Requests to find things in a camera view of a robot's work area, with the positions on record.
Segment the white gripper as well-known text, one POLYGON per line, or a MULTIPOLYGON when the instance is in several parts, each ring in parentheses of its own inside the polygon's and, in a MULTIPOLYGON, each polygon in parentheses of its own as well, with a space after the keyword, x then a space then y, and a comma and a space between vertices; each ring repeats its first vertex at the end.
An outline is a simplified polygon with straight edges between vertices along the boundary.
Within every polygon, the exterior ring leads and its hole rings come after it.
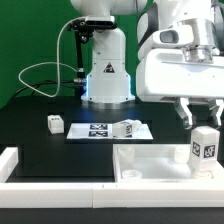
POLYGON ((224 111, 224 57, 214 56, 212 64, 193 63, 186 62, 179 49, 154 49, 137 67, 136 92, 146 102, 178 98, 174 107, 186 130, 193 127, 188 98, 211 99, 209 110, 214 127, 219 129, 224 111))

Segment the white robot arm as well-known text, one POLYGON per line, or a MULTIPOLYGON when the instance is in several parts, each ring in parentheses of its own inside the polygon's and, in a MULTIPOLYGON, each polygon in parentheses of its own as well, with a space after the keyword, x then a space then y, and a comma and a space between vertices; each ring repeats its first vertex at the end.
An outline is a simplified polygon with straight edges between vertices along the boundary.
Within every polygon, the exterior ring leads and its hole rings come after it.
POLYGON ((70 0, 71 26, 92 42, 81 100, 97 106, 139 98, 175 105, 187 129, 191 104, 224 112, 223 0, 70 0))

